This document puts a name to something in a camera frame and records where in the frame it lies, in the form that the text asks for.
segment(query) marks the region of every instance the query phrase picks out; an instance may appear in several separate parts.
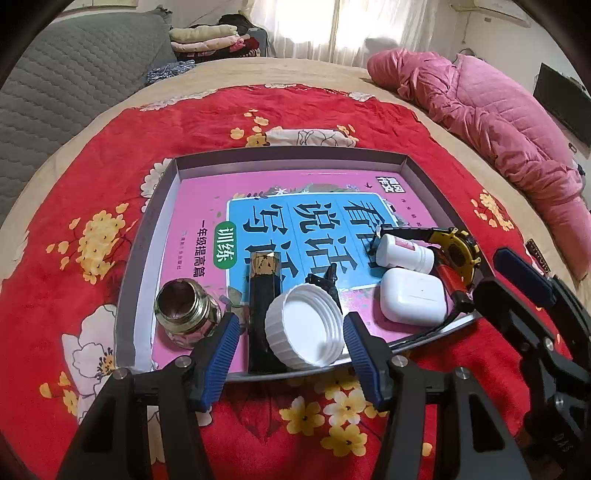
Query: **air conditioner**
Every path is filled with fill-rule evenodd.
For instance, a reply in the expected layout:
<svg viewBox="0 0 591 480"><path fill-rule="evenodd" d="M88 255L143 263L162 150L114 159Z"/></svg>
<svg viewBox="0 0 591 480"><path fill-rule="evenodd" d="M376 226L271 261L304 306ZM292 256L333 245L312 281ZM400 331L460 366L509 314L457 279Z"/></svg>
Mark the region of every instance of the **air conditioner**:
<svg viewBox="0 0 591 480"><path fill-rule="evenodd" d="M476 12L531 27L530 18L511 0L452 0L451 6L456 12Z"/></svg>

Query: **yellow flower pattern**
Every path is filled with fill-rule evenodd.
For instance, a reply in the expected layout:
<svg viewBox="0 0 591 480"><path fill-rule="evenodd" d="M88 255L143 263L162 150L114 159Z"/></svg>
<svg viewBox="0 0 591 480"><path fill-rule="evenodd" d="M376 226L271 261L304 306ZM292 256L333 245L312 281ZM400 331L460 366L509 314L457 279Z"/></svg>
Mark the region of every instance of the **yellow flower pattern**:
<svg viewBox="0 0 591 480"><path fill-rule="evenodd" d="M68 379L68 376L66 375L66 372L60 373L60 378L57 381L57 384L60 387L69 387L71 385L70 380Z"/></svg>
<svg viewBox="0 0 591 480"><path fill-rule="evenodd" d="M60 242L57 246L57 251L61 254L66 253L66 251L68 250L68 247L70 246L70 242Z"/></svg>
<svg viewBox="0 0 591 480"><path fill-rule="evenodd" d="M127 207L129 206L129 203L121 203L120 205L117 205L115 207L115 211L117 213L123 213L124 211L127 210Z"/></svg>
<svg viewBox="0 0 591 480"><path fill-rule="evenodd" d="M115 358L113 357L112 350L109 349L109 352L105 355L100 357L99 359L99 372L103 377L110 375L115 371Z"/></svg>
<svg viewBox="0 0 591 480"><path fill-rule="evenodd" d="M320 405L314 401L306 405L304 397L297 397L291 402L291 408L279 411L283 420L288 420L287 431L292 435L302 432L310 437L314 429L324 425L324 417L319 415Z"/></svg>
<svg viewBox="0 0 591 480"><path fill-rule="evenodd" d="M355 388L347 396L346 393L335 392L335 403L329 403L324 407L323 413L330 415L329 423L333 427L340 427L346 422L358 424L361 420L359 414L365 410L365 397L360 388Z"/></svg>
<svg viewBox="0 0 591 480"><path fill-rule="evenodd" d="M49 388L49 384L47 382L39 385L39 393L43 398L51 398L51 390Z"/></svg>
<svg viewBox="0 0 591 480"><path fill-rule="evenodd" d="M113 266L112 262L105 262L104 258L111 253L119 240L116 236L124 226L122 214L113 218L106 210L100 211L86 222L83 236L78 240L80 256L76 258L86 281L96 284L96 277L100 276L102 280Z"/></svg>
<svg viewBox="0 0 591 480"><path fill-rule="evenodd" d="M240 140L242 137L244 137L244 130L242 128L233 128L230 130L230 138Z"/></svg>
<svg viewBox="0 0 591 480"><path fill-rule="evenodd" d="M344 127L343 125L337 125L336 128L342 131L347 137L349 136L349 130L347 130L347 127Z"/></svg>
<svg viewBox="0 0 591 480"><path fill-rule="evenodd" d="M475 199L471 199L470 202L475 207L474 213L477 217L480 217L485 222L488 222L488 224L493 228L500 226L505 232L508 232L509 230L513 230L515 228L513 222L511 222L510 220L505 220L500 207L496 204L496 200L492 197L490 193L482 189L482 193L480 194L479 198L481 205L485 209L487 209L492 214L492 216L496 218L496 220L494 218L488 218L487 214L479 211L478 202Z"/></svg>
<svg viewBox="0 0 591 480"><path fill-rule="evenodd" d="M267 137L264 134L254 134L246 138L247 147L262 147L267 143Z"/></svg>
<svg viewBox="0 0 591 480"><path fill-rule="evenodd" d="M264 127L266 125L269 125L269 120L267 120L266 118L263 118L261 116L256 116L255 123L258 125L262 125Z"/></svg>
<svg viewBox="0 0 591 480"><path fill-rule="evenodd" d="M80 217L78 218L74 218L71 222L70 225L68 225L68 228L70 230L73 230L74 228L76 228L78 226L78 223L80 222Z"/></svg>
<svg viewBox="0 0 591 480"><path fill-rule="evenodd" d="M319 375L314 384L314 391L316 393L324 393L326 400L332 400L335 393L343 390L351 390L352 388L361 388L359 380L354 375L349 373L348 369L340 369Z"/></svg>
<svg viewBox="0 0 591 480"><path fill-rule="evenodd" d="M369 419L374 419L376 416L386 417L388 415L387 411L377 411L370 401L367 401L365 405L366 407L363 413L365 413Z"/></svg>
<svg viewBox="0 0 591 480"><path fill-rule="evenodd" d="M431 445L429 442L423 442L423 447L421 449L421 455L423 457L428 457L429 455L431 455L432 451L433 451L433 445Z"/></svg>
<svg viewBox="0 0 591 480"><path fill-rule="evenodd" d="M334 456L344 457L353 453L358 457L365 455L365 444L368 441L366 433L361 433L357 425L348 425L347 428L331 427L329 437L320 441L323 448L332 450Z"/></svg>
<svg viewBox="0 0 591 480"><path fill-rule="evenodd" d="M78 415L78 399L76 398L76 394L72 390L64 390L62 400L68 412L76 417Z"/></svg>

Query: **screw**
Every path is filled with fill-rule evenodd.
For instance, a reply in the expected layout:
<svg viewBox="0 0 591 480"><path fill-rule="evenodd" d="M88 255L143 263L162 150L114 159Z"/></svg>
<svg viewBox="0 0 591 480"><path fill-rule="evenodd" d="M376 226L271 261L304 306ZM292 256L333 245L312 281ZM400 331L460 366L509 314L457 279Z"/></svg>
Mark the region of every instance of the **screw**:
<svg viewBox="0 0 591 480"><path fill-rule="evenodd" d="M406 367L408 365L408 358L402 355L395 355L392 357L392 364L395 367Z"/></svg>
<svg viewBox="0 0 591 480"><path fill-rule="evenodd" d="M465 367L457 367L455 370L456 376L462 380L468 380L470 378L470 371Z"/></svg>
<svg viewBox="0 0 591 480"><path fill-rule="evenodd" d="M175 359L174 364L179 368L186 368L191 365L191 357L188 355L179 356Z"/></svg>
<svg viewBox="0 0 591 480"><path fill-rule="evenodd" d="M113 372L113 378L115 380L123 380L125 377L127 377L128 373L129 370L127 370L126 368L118 368Z"/></svg>

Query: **pink comforter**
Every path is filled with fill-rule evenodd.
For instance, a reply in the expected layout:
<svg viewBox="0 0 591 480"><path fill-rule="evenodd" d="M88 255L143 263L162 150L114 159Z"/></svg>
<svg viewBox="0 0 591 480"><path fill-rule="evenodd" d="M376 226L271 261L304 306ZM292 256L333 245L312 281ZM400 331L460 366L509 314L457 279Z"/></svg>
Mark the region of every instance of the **pink comforter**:
<svg viewBox="0 0 591 480"><path fill-rule="evenodd" d="M380 87L427 109L524 192L574 276L585 276L591 215L580 197L582 181L564 135L527 90L464 55L454 65L434 52L388 50L369 59L368 71Z"/></svg>

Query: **blue gripper pad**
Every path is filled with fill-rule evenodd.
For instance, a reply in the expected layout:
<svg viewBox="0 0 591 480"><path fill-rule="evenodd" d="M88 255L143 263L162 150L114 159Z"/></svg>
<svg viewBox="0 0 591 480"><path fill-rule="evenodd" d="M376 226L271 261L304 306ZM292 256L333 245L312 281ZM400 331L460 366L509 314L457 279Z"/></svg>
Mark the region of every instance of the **blue gripper pad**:
<svg viewBox="0 0 591 480"><path fill-rule="evenodd" d="M345 317L343 334L365 398L376 410L388 410L394 387L388 368L392 358L388 344L383 338L369 334L357 312Z"/></svg>
<svg viewBox="0 0 591 480"><path fill-rule="evenodd" d="M556 295L552 284L513 250L498 249L492 261L495 268L534 305L546 309L554 306Z"/></svg>
<svg viewBox="0 0 591 480"><path fill-rule="evenodd" d="M205 412L219 400L239 337L238 317L226 313L213 335L200 340L193 349L195 378L189 400L197 411Z"/></svg>

